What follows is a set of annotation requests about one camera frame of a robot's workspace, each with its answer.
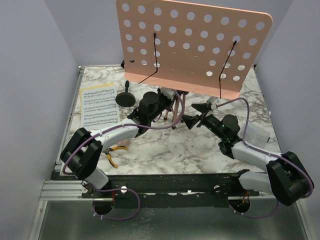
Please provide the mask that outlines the pink perforated music stand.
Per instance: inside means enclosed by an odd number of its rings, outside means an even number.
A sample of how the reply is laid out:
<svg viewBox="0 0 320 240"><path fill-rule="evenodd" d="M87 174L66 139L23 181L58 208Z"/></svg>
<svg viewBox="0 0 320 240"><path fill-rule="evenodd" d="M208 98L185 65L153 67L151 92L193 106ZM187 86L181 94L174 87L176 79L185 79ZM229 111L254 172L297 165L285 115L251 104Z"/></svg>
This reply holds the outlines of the pink perforated music stand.
<svg viewBox="0 0 320 240"><path fill-rule="evenodd" d="M272 25L260 11L174 0L118 0L130 82L236 99Z"/></svg>

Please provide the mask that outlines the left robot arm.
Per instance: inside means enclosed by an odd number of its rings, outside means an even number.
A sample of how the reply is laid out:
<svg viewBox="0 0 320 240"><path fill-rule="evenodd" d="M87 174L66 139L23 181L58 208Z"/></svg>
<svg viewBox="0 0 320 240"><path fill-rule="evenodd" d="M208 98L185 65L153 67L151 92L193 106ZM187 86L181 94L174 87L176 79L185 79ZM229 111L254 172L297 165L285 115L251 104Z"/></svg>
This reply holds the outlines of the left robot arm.
<svg viewBox="0 0 320 240"><path fill-rule="evenodd" d="M152 122L163 111L172 108L177 93L176 90L160 87L157 92L146 92L139 106L124 120L93 131L79 128L62 150L60 160L77 179L90 183L99 197L107 197L111 185L108 176L98 168L101 153L121 141L144 134L148 129L155 130Z"/></svg>

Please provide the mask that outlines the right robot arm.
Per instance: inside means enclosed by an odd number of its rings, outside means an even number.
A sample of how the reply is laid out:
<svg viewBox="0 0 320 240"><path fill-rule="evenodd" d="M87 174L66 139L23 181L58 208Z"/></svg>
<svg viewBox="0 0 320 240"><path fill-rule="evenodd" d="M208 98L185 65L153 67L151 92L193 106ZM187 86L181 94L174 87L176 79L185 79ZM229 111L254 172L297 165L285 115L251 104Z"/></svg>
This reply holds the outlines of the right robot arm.
<svg viewBox="0 0 320 240"><path fill-rule="evenodd" d="M240 126L235 115L227 114L222 119L216 118L206 103L194 103L192 107L200 115L182 117L189 129L204 126L216 135L223 155L244 161L263 172L244 171L238 179L230 183L230 191L241 196L247 190L269 193L285 206L297 200L309 197L314 190L314 183L293 152L276 153L246 143L239 137Z"/></svg>

